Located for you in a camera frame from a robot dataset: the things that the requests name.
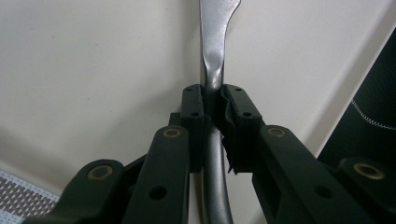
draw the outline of gray metal bar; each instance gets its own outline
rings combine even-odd
[[[210,121],[206,123],[205,131],[204,222],[207,224],[231,224],[233,223],[233,216],[225,182],[221,132]]]
[[[201,86],[208,115],[212,114],[219,89],[223,85],[225,34],[228,22],[239,4],[240,0],[200,0]],[[221,132],[208,119],[205,122],[203,171],[204,221],[207,224],[233,223],[221,138]]]

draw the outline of black plastic part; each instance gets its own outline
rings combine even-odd
[[[94,168],[99,169],[90,175]],[[123,175],[124,167],[118,161],[91,162],[72,179],[48,215],[29,217],[23,223],[119,223],[126,206],[121,197],[126,193],[121,184]]]
[[[262,127],[255,164],[268,223],[375,223],[286,128]]]
[[[204,162],[204,103],[200,85],[183,90],[181,126],[190,133],[190,171],[201,173]]]
[[[336,177],[379,223],[396,223],[396,175],[364,158],[341,161]]]
[[[157,131],[122,223],[187,223],[189,158],[186,129]]]
[[[242,88],[224,85],[220,94],[215,123],[224,135],[230,170],[252,173],[262,115]]]
[[[127,202],[129,202],[131,195],[134,193],[134,187],[136,186],[137,178],[140,175],[140,171],[142,170],[142,166],[145,162],[145,159],[146,159],[146,155],[129,163],[124,168],[125,172],[124,172],[124,178],[123,178],[123,182],[124,182],[123,185],[126,188],[128,188],[127,194],[125,195],[125,200],[127,200]]]
[[[180,113],[171,113],[171,116],[169,117],[169,123],[168,125],[178,125],[181,126],[181,117]]]

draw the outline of mesh surface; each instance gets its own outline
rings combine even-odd
[[[0,171],[0,223],[22,223],[25,217],[44,216],[59,197]]]

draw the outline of screw hole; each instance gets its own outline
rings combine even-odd
[[[149,191],[148,196],[150,197],[150,199],[154,200],[154,201],[158,201],[162,198],[164,198],[166,196],[166,188],[162,187],[162,186],[157,186],[152,188]]]
[[[250,114],[249,112],[245,112],[245,113],[243,113],[243,115],[244,115],[245,117],[251,117],[251,114]]]
[[[356,163],[353,168],[358,174],[373,180],[380,180],[385,177],[385,174],[382,171],[367,163]]]
[[[318,196],[320,196],[320,197],[322,197],[322,198],[325,198],[325,199],[330,199],[330,198],[332,198],[332,191],[331,191],[329,188],[324,187],[324,186],[321,186],[321,185],[315,187],[315,193],[316,193]]]
[[[181,131],[179,129],[166,129],[163,132],[163,136],[170,138],[178,137],[179,135],[181,135]]]
[[[271,128],[268,130],[268,133],[275,137],[284,137],[286,135],[285,131],[278,128]]]
[[[93,181],[106,180],[113,174],[113,168],[109,165],[98,165],[90,170],[88,173],[88,179]]]

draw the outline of metal tool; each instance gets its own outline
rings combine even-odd
[[[201,0],[201,86],[205,112],[213,113],[223,85],[224,47],[228,22],[240,0]],[[205,120],[203,202],[205,223],[233,223],[224,174],[221,132]]]

